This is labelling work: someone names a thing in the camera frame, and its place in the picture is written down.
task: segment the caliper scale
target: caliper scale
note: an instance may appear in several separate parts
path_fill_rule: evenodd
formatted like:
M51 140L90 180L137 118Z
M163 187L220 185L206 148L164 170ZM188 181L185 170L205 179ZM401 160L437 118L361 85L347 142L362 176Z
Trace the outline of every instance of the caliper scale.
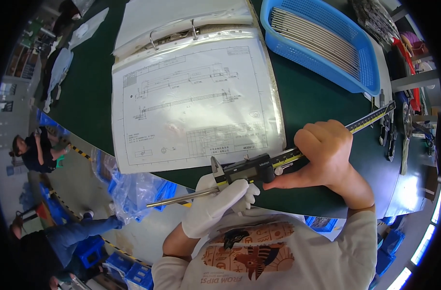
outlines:
M394 101L389 102L384 107L373 111L367 116L345 126L351 134L354 134L363 128L373 124L375 121L381 119L386 114L394 111L396 104ZM274 180L276 175L281 175L283 170L291 165L293 162L304 157L297 147L283 151L277 155L270 156L267 153L250 158L245 155L244 160L228 165L224 168L220 165L217 159L211 157L212 175L214 176L217 187L209 188L192 194L186 194L171 199L161 200L159 202L147 204L146 207L164 206L177 203L180 201L191 200L200 196L214 194L222 191L229 184L238 179L245 179L249 183L255 181L262 181L270 183Z

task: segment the binder ring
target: binder ring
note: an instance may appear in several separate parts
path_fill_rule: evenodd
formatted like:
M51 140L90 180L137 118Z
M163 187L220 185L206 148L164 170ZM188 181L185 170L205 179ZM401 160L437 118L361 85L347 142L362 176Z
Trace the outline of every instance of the binder ring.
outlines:
M192 19L192 29L193 29L193 40L198 39L198 36L196 35L196 29L194 28L194 19Z
M149 33L149 41L150 41L151 44L153 45L154 50L158 50L159 47L156 47L156 46L154 45L153 38L151 37L151 35L153 34L153 32L154 32L154 30L153 30L152 32Z

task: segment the table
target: table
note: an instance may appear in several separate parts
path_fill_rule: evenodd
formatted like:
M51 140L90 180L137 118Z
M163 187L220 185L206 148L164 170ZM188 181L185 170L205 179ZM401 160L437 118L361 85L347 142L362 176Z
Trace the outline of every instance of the table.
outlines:
M356 20L355 13L346 0L326 1ZM252 4L259 14L261 0L253 0ZM125 3L98 1L85 15L84 21L106 7L109 7L108 15L95 35L73 49L74 59L61 86L60 103L57 108L51 109L49 116L85 141L113 154L111 67L114 58L111 52ZM371 104L362 94L352 94L305 67L272 52L269 54L282 103L288 148L293 146L295 132L306 123L336 119L343 124L349 124L370 112ZM419 210L423 199L417 188L422 187L420 184L424 180L424 169L415 154L422 148L420 140L411 141L408 174L400 178L401 183L396 186L401 164L402 138L398 138L394 160L389 162L385 157L387 148L379 145L379 134L379 124L373 129L366 128L356 133L350 156L351 164L372 186L377 217L384 217L389 209L392 215ZM293 166L294 170L305 163L306 160L299 160ZM199 167L155 174L194 189L199 177L210 172L210 167ZM418 197L415 204L411 202L412 196ZM390 205L392 198L396 203ZM326 187L270 189L256 198L255 206L333 218L345 218L347 211L343 199Z

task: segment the green chair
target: green chair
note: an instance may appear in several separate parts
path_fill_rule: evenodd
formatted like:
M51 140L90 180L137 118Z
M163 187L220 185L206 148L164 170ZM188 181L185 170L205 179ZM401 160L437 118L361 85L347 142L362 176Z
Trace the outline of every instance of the green chair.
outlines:
M56 159L56 168L64 167L59 164L59 162L62 161L63 159L64 159L64 155L61 155L58 159Z

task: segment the white glove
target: white glove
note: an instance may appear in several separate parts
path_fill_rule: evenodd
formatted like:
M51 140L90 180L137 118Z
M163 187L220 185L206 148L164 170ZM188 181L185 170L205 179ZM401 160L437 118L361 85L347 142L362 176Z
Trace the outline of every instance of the white glove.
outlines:
M210 189L217 186L212 174L200 178L196 191ZM200 239L209 233L209 229L220 221L223 214L235 207L242 211L251 208L254 195L259 195L260 190L244 179L236 180L217 196L210 194L194 199L192 206L182 220L182 229L191 239Z

